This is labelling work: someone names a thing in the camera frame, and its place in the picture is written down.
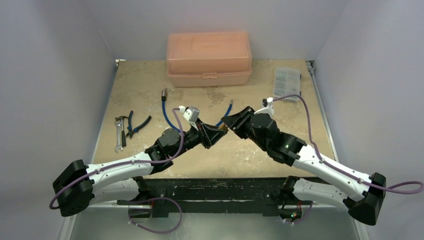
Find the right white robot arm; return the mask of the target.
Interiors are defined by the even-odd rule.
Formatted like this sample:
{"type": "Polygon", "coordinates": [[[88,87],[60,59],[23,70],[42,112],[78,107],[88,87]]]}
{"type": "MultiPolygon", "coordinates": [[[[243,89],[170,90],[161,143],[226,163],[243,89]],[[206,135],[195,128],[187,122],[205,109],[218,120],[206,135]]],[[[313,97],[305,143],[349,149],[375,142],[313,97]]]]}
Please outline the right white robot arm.
{"type": "Polygon", "coordinates": [[[304,170],[324,181],[288,176],[278,194],[269,193],[272,200],[283,205],[298,202],[332,205],[363,224],[376,225],[386,196],[382,190],[386,185],[384,175],[362,173],[319,156],[304,140],[280,131],[268,114],[254,114],[249,106],[221,120],[241,139],[252,140],[275,162],[304,170]]]}

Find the blue cable lock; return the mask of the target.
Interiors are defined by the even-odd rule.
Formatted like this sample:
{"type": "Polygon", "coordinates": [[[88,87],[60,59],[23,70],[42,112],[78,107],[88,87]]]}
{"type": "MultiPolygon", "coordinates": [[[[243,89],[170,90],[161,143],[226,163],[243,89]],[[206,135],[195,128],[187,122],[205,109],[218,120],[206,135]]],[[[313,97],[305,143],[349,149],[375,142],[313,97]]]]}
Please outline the blue cable lock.
{"type": "MultiPolygon", "coordinates": [[[[167,88],[164,88],[164,89],[161,90],[161,108],[162,108],[162,114],[164,116],[165,121],[168,123],[168,125],[172,129],[175,129],[175,130],[177,130],[179,132],[180,130],[175,125],[173,125],[171,123],[171,121],[169,120],[169,118],[168,118],[167,111],[166,111],[166,101],[167,101],[167,98],[168,98],[168,89],[167,88]]],[[[233,108],[233,104],[234,104],[234,100],[231,99],[230,100],[230,103],[228,105],[228,108],[227,108],[225,114],[223,115],[224,117],[227,117],[230,114],[230,112],[231,112],[231,110],[233,108]]]]}

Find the brass padlock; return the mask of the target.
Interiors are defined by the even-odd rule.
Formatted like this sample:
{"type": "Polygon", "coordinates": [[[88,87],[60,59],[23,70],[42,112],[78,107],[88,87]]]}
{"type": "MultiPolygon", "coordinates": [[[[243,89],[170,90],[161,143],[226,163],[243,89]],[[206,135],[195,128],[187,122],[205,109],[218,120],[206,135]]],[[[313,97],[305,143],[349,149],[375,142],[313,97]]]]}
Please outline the brass padlock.
{"type": "Polygon", "coordinates": [[[223,131],[228,131],[228,127],[225,124],[222,124],[219,128],[223,131]]]}

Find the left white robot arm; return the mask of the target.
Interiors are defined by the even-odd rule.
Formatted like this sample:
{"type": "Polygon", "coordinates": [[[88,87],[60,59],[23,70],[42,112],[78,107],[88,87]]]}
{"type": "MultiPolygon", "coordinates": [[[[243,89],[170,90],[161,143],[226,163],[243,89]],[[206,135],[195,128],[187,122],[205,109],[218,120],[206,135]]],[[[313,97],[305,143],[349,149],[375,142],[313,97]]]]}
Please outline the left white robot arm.
{"type": "Polygon", "coordinates": [[[132,157],[101,164],[71,162],[52,184],[55,196],[49,208],[69,217],[99,202],[99,191],[112,184],[166,170],[173,160],[197,145],[210,149],[228,133],[226,126],[197,120],[188,131],[166,129],[152,146],[132,157]]]}

